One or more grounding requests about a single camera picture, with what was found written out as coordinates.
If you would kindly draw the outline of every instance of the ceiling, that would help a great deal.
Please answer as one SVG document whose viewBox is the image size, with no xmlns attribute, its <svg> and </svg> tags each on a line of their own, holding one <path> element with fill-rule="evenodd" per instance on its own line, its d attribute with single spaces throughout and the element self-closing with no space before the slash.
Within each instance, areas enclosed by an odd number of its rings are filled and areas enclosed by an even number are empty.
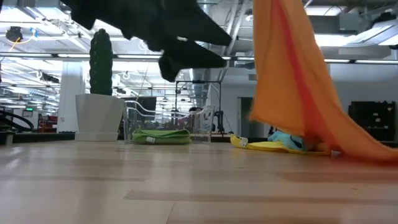
<svg viewBox="0 0 398 224">
<path fill-rule="evenodd" d="M 232 47 L 223 49 L 212 45 L 212 51 L 226 55 L 252 55 L 252 21 L 246 20 L 247 15 L 245 14 L 239 16 L 241 11 L 245 13 L 248 9 L 252 9 L 252 1 L 198 0 L 198 2 L 202 4 L 202 7 L 217 24 L 226 30 L 230 28 L 231 35 L 236 30 L 237 37 L 239 37 Z M 330 19 L 342 14 L 358 16 L 363 12 L 391 6 L 396 2 L 396 0 L 313 0 L 306 11 L 310 16 Z M 6 39 L 5 35 L 10 26 L 22 28 L 23 40 L 21 44 L 14 45 Z M 149 51 L 146 44 L 139 39 L 130 41 L 124 39 L 120 30 L 102 21 L 96 21 L 92 30 L 86 30 L 73 22 L 68 12 L 62 7 L 20 8 L 12 5 L 3 6 L 0 13 L 0 52 L 87 54 L 90 49 L 90 40 L 99 29 L 105 29 L 110 35 L 114 54 L 158 54 Z M 88 71 L 87 62 L 82 62 L 82 64 Z M 8 107 L 26 104 L 39 105 L 43 111 L 56 113 L 53 111 L 57 110 L 60 85 L 48 83 L 40 78 L 42 73 L 45 73 L 62 81 L 62 67 L 63 62 L 59 60 L 4 58 L 1 62 L 2 85 L 13 84 L 16 86 L 1 88 L 0 94 L 5 100 L 0 101 L 0 105 Z M 192 79 L 201 78 L 217 81 L 220 72 L 223 71 L 213 70 L 206 75 L 204 71 L 184 70 L 178 76 L 178 80 L 192 81 Z M 253 81 L 249 81 L 247 78 L 250 73 L 254 73 L 254 71 L 229 68 L 225 75 L 225 82 L 252 83 Z M 173 104 L 175 84 L 167 83 L 160 77 L 159 67 L 156 63 L 114 62 L 113 74 L 113 85 L 126 90 L 126 94 L 120 94 L 115 89 L 115 95 L 152 95 L 162 99 L 166 97 L 167 100 L 164 101 L 170 101 L 166 108 Z M 139 89 L 142 86 L 146 89 L 140 91 Z M 178 101 L 181 102 L 181 110 L 187 110 L 196 104 L 203 104 L 207 88 L 207 85 L 200 85 L 200 88 L 198 88 L 198 85 L 185 85 L 178 98 Z"/>
</svg>

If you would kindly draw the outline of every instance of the yellow cloth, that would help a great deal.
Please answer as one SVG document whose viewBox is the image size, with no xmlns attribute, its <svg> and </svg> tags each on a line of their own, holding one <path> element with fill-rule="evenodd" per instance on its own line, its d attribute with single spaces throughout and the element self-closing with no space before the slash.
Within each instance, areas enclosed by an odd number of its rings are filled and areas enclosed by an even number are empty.
<svg viewBox="0 0 398 224">
<path fill-rule="evenodd" d="M 289 149 L 288 147 L 284 146 L 281 142 L 254 142 L 242 145 L 241 139 L 233 134 L 231 135 L 230 141 L 234 147 L 239 147 L 241 149 L 251 149 L 251 150 L 259 150 L 267 152 L 288 152 L 288 153 L 311 155 L 311 156 L 329 156 L 331 154 L 331 151 L 324 146 L 317 147 L 317 149 L 320 151 L 299 151 L 295 149 Z"/>
<path fill-rule="evenodd" d="M 251 118 L 351 157 L 396 163 L 398 151 L 342 111 L 302 1 L 254 0 L 253 11 L 257 87 Z"/>
</svg>

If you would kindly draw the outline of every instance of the black cable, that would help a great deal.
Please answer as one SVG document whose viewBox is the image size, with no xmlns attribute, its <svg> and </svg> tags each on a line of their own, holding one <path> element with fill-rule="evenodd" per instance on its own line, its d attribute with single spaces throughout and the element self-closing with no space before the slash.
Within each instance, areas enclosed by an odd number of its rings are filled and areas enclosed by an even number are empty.
<svg viewBox="0 0 398 224">
<path fill-rule="evenodd" d="M 231 128 L 231 125 L 230 125 L 230 123 L 229 123 L 229 121 L 228 121 L 228 118 L 227 118 L 227 116 L 224 114 L 224 116 L 225 116 L 225 118 L 226 118 L 226 122 L 228 123 L 228 126 L 229 126 L 229 131 L 232 131 L 232 128 Z"/>
<path fill-rule="evenodd" d="M 330 7 L 328 10 L 326 10 L 326 12 L 325 12 L 323 15 L 325 16 L 326 14 L 328 14 L 328 12 L 329 12 L 331 9 L 333 9 L 334 7 L 337 7 L 337 8 L 340 9 L 341 12 L 344 12 L 344 10 L 343 10 L 340 6 L 335 5 L 335 6 Z"/>
<path fill-rule="evenodd" d="M 29 126 L 29 128 L 23 127 L 15 122 L 10 121 L 9 119 L 6 118 L 6 116 L 11 116 L 13 118 L 20 119 L 21 121 L 25 122 Z M 11 126 L 13 128 L 16 128 L 18 131 L 32 131 L 34 129 L 34 125 L 28 119 L 23 118 L 19 115 L 13 114 L 13 113 L 5 112 L 5 111 L 0 111 L 0 121 L 8 124 L 9 126 Z"/>
</svg>

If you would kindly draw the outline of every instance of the dark green cloth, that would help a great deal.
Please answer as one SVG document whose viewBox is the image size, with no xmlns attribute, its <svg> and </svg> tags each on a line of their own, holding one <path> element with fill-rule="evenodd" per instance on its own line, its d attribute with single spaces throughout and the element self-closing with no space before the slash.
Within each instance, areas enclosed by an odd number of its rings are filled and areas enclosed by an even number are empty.
<svg viewBox="0 0 398 224">
<path fill-rule="evenodd" d="M 138 144 L 189 144 L 191 143 L 188 130 L 158 131 L 137 130 L 134 132 L 133 141 Z"/>
</svg>

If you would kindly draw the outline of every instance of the metal frame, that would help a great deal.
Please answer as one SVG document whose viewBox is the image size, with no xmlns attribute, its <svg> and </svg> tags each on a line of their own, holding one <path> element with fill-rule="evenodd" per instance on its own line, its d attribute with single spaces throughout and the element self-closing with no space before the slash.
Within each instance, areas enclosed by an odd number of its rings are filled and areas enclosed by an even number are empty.
<svg viewBox="0 0 398 224">
<path fill-rule="evenodd" d="M 178 97 L 178 84 L 179 83 L 192 83 L 192 84 L 201 84 L 201 85 L 205 85 L 205 84 L 210 84 L 210 83 L 217 83 L 220 86 L 220 94 L 219 94 L 219 99 L 218 99 L 218 112 L 221 113 L 221 82 L 220 81 L 202 81 L 202 80 L 194 80 L 194 81 L 176 81 L 175 82 L 175 110 L 177 110 L 177 97 Z M 221 128 L 223 129 L 221 132 L 221 135 L 224 137 L 224 117 L 223 117 L 223 113 L 221 113 L 221 118 L 220 118 L 220 125 Z"/>
<path fill-rule="evenodd" d="M 226 33 L 228 35 L 231 35 L 232 26 L 234 25 L 234 22 L 235 22 L 235 15 L 238 12 L 238 5 L 239 5 L 239 0 L 236 0 L 235 3 L 232 5 L 231 15 L 230 15 L 230 18 L 229 18 L 228 25 L 226 26 Z M 226 50 L 226 46 L 224 46 L 222 48 L 222 50 L 221 50 L 221 54 L 222 55 L 224 55 L 225 50 Z"/>
</svg>

